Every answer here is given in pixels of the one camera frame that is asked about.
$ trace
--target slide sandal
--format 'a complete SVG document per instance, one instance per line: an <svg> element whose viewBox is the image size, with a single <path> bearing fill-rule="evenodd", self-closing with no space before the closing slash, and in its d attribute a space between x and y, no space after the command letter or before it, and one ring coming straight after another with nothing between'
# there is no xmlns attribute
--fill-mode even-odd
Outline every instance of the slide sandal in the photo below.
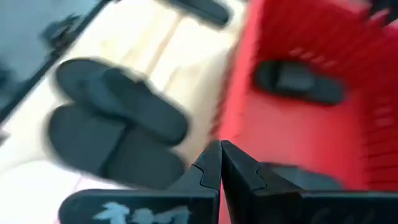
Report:
<svg viewBox="0 0 398 224"><path fill-rule="evenodd" d="M120 68L73 59L57 68L56 80L76 103L136 123L170 145L179 144L188 132L187 119L178 109L153 94L144 82L125 76Z"/></svg>
<svg viewBox="0 0 398 224"><path fill-rule="evenodd" d="M326 105L344 99L344 88L339 81L315 75L298 62L262 62L256 69L255 83L271 93Z"/></svg>
<svg viewBox="0 0 398 224"><path fill-rule="evenodd" d="M343 190L343 186L333 177L305 170L299 166L262 162L276 174L305 190Z"/></svg>
<svg viewBox="0 0 398 224"><path fill-rule="evenodd" d="M48 132L66 165L124 185L165 189L185 172L184 162L145 129L76 104L55 109Z"/></svg>
<svg viewBox="0 0 398 224"><path fill-rule="evenodd" d="M220 27L225 26L229 20L226 8L214 0L169 0L169 2Z"/></svg>

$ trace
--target white marking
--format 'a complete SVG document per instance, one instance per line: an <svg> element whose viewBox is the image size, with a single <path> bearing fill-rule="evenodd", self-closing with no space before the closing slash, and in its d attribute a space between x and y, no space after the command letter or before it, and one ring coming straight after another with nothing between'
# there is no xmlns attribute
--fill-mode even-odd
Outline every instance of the white marking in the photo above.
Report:
<svg viewBox="0 0 398 224"><path fill-rule="evenodd" d="M130 214L130 208L116 202L108 202L103 205L107 208L93 216L94 220L109 220L110 224L127 224L126 216ZM149 208L139 208L131 216L131 222L136 224L188 224L190 211L187 206L180 206L166 212L154 215Z"/></svg>
<svg viewBox="0 0 398 224"><path fill-rule="evenodd" d="M103 205L105 211L96 214L95 220L109 220L110 224L126 224L126 215L130 214L130 208L116 202L108 202Z"/></svg>

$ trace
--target black panel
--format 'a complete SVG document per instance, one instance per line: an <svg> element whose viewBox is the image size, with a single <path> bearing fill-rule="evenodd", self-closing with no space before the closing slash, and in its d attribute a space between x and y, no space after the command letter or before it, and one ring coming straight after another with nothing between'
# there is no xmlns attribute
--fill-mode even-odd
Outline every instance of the black panel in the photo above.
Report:
<svg viewBox="0 0 398 224"><path fill-rule="evenodd" d="M70 43L108 1L0 1L0 121L12 111L65 49L55 49L45 38L49 27L77 16Z"/></svg>

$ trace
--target red crate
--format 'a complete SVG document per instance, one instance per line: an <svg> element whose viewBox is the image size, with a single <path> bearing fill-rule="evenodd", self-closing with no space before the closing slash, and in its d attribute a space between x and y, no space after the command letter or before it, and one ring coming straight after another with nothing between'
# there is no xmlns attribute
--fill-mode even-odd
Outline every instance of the red crate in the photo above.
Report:
<svg viewBox="0 0 398 224"><path fill-rule="evenodd" d="M347 189L398 190L398 29L382 26L386 12L369 19L370 5L347 0L250 0L249 8L215 137ZM260 61L292 58L341 80L345 101L320 106L253 85Z"/></svg>

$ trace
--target black slipper in basket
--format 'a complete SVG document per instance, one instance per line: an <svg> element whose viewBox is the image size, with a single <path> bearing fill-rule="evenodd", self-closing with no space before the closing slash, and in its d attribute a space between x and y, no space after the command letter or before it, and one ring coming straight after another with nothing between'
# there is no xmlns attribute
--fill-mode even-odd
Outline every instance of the black slipper in basket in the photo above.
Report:
<svg viewBox="0 0 398 224"><path fill-rule="evenodd" d="M256 69L255 83L271 93L326 105L344 99L344 88L339 81L315 75L298 62L262 62Z"/></svg>

